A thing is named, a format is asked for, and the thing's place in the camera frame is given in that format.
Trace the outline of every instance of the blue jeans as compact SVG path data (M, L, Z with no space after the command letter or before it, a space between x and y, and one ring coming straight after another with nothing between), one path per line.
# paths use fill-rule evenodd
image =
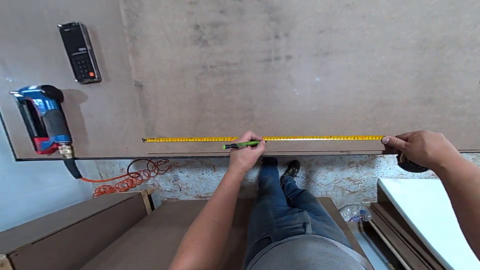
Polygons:
M279 179L277 160L263 158L257 202L248 224L245 267L269 244L301 234L324 236L351 247L318 199L299 189L293 177Z

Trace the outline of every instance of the person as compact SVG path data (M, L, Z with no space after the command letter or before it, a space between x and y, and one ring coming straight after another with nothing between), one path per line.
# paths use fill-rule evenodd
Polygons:
M265 141L248 131L235 142L261 141L232 149L230 165L211 198L186 232L171 270L215 269L232 224L240 183L265 150ZM480 169L462 157L441 134L416 131L385 136L382 143L414 163L432 169L450 197L465 238L480 257ZM292 161L279 177L277 161L263 158L257 202L248 225L244 268L372 269L351 249L338 225L318 200L294 181L300 163Z

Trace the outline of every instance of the hand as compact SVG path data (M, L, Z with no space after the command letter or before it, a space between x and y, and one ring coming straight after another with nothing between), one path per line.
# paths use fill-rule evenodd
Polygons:
M439 132L421 130L403 133L397 137L385 136L382 143L400 150L412 162L432 170L451 161L463 159Z
M250 170L257 162L257 159L265 151L265 141L262 137L255 135L251 131L245 132L241 137L234 140L232 143L244 143L251 140L260 141L256 146L247 146L242 149L230 150L230 165L228 166L228 172L245 174Z

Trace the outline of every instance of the brass fitting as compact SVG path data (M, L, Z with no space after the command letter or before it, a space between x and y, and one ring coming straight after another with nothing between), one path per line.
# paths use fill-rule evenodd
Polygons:
M59 153L63 159L73 159L73 147L71 145L60 145Z

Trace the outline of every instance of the green pencil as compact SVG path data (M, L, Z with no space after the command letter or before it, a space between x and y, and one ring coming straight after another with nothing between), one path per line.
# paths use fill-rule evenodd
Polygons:
M223 149L230 149L230 148L238 149L243 146L254 146L254 145L257 145L259 142L260 141L251 141L251 142L237 143L237 144L231 144L231 145L224 145Z

